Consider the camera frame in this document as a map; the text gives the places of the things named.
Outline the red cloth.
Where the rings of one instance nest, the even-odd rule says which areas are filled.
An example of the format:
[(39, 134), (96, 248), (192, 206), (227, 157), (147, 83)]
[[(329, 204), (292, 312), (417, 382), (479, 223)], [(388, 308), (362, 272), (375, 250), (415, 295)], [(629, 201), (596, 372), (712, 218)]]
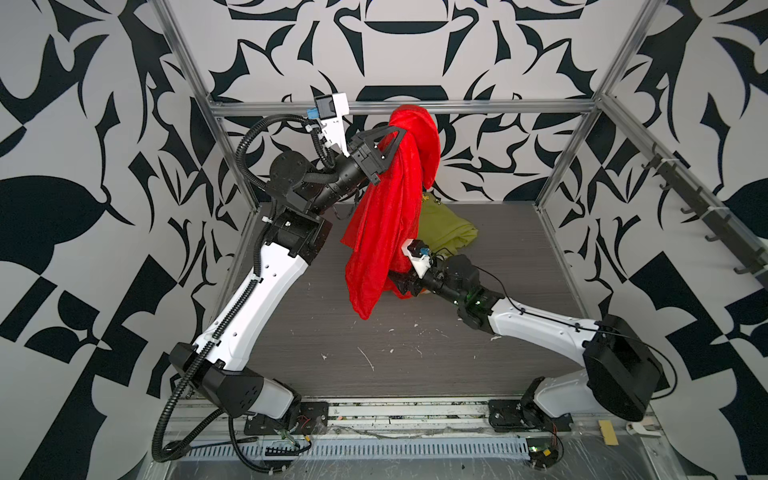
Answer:
[(352, 249), (345, 267), (349, 300), (363, 320), (384, 292), (396, 289), (388, 274), (412, 267), (402, 245), (418, 236), (422, 192), (432, 188), (440, 165), (440, 138), (426, 109), (403, 105), (389, 124), (405, 136), (380, 182), (366, 189), (342, 237)]

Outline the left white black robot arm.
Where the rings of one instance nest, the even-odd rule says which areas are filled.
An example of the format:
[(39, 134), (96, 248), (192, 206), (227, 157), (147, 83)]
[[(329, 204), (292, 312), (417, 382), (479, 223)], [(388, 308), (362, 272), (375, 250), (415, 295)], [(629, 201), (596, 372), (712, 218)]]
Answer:
[(322, 249), (332, 227), (323, 213), (377, 184), (405, 134), (392, 126), (360, 132), (349, 152), (335, 156), (323, 171), (296, 151), (273, 161), (263, 189), (276, 210), (255, 242), (253, 267), (214, 322), (194, 342), (178, 343), (170, 354), (188, 386), (225, 414), (291, 422), (299, 394), (250, 370), (250, 354), (285, 294)]

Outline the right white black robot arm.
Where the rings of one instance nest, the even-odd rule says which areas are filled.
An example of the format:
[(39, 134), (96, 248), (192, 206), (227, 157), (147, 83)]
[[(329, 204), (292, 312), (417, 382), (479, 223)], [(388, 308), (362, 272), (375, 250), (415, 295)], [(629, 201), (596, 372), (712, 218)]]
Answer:
[(575, 318), (541, 310), (481, 282), (484, 269), (464, 255), (423, 255), (390, 280), (403, 295), (428, 291), (452, 303), (474, 330), (511, 337), (564, 356), (579, 370), (535, 379), (518, 401), (516, 415), (527, 428), (541, 428), (565, 415), (607, 412), (641, 421), (664, 378), (658, 352), (621, 318)]

